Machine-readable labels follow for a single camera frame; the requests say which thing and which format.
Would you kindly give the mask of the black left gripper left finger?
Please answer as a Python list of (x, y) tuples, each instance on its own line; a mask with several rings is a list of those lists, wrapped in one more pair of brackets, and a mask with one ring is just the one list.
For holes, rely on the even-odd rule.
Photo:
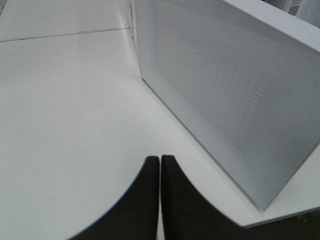
[(72, 240), (155, 240), (159, 218), (160, 160), (148, 156), (122, 197)]

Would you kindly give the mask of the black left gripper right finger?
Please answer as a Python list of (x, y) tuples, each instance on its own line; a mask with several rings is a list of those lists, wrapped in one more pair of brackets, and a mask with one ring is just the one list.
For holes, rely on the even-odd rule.
[(161, 212), (166, 240), (250, 239), (199, 193), (173, 155), (161, 157)]

